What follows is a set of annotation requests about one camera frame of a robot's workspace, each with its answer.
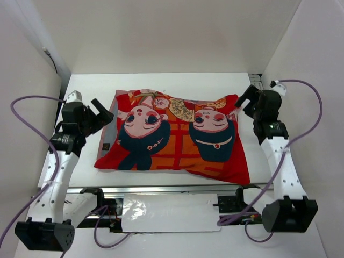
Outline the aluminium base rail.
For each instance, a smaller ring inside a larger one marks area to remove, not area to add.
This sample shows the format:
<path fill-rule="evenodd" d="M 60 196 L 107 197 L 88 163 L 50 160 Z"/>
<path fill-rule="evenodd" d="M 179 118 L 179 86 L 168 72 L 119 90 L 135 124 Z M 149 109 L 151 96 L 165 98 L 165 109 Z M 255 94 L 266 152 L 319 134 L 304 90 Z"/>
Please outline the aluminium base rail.
<path fill-rule="evenodd" d="M 111 233 L 121 233 L 122 217 L 124 214 L 125 194 L 169 195 L 169 194 L 216 194 L 213 207 L 219 212 L 219 217 L 235 215 L 247 206 L 243 201 L 244 188 L 263 188 L 263 184 L 249 184 L 244 187 L 235 184 L 211 185 L 173 185 L 173 186 L 144 186 L 144 187 L 102 187 L 103 200 L 100 206 L 107 205 L 108 209 L 99 219 L 102 211 L 85 218 L 78 228 L 107 228 Z"/>

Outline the aluminium side frame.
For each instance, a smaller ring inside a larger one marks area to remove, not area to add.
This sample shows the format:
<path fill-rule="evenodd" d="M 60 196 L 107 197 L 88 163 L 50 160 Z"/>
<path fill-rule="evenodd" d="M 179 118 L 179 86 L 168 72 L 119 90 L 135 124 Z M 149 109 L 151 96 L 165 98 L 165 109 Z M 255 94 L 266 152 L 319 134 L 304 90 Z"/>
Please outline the aluminium side frame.
<path fill-rule="evenodd" d="M 261 74 L 249 74 L 250 83 L 258 89 L 263 89 Z"/>

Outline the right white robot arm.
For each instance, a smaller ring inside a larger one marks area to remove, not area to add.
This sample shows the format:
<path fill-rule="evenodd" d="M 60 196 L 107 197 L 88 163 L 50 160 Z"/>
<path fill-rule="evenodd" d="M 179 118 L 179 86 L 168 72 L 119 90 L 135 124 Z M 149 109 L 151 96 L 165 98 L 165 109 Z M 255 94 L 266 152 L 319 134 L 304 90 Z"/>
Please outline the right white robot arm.
<path fill-rule="evenodd" d="M 250 85 L 239 97 L 236 107 L 253 119 L 257 136 L 271 173 L 263 189 L 243 188 L 236 195 L 235 206 L 241 211 L 253 208 L 269 233 L 304 233 L 318 211 L 317 202 L 309 199 L 297 175 L 290 152 L 292 141 L 285 123 L 279 120 L 282 96 L 274 90 L 259 90 Z"/>

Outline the white cover plate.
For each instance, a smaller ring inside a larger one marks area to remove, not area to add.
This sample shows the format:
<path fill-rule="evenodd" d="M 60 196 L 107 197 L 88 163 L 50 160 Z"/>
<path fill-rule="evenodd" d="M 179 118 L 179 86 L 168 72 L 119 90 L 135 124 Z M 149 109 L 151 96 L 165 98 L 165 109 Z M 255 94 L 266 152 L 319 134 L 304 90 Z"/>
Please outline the white cover plate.
<path fill-rule="evenodd" d="M 126 194 L 121 227 L 125 233 L 217 232 L 215 193 Z"/>

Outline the red printed pillowcase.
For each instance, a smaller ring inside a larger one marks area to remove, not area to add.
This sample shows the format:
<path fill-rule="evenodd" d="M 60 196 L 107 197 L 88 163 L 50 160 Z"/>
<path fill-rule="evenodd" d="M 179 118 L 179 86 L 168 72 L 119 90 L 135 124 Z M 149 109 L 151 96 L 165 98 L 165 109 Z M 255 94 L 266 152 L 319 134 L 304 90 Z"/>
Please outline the red printed pillowcase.
<path fill-rule="evenodd" d="M 228 183 L 250 182 L 238 132 L 237 95 L 195 101 L 156 90 L 118 90 L 102 131 L 97 169 L 185 170 Z"/>

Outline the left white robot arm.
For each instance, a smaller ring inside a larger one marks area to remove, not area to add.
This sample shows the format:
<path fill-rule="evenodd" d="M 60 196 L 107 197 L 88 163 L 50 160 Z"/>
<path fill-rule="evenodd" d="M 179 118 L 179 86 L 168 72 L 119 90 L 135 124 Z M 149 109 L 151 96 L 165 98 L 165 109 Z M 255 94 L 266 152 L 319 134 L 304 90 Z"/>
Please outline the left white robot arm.
<path fill-rule="evenodd" d="M 62 120 L 47 140 L 48 168 L 38 194 L 30 200 L 32 213 L 18 222 L 15 234 L 29 250 L 67 252 L 75 236 L 75 220 L 63 213 L 69 182 L 86 138 L 112 122 L 113 113 L 97 99 L 95 114 L 82 101 L 63 101 Z"/>

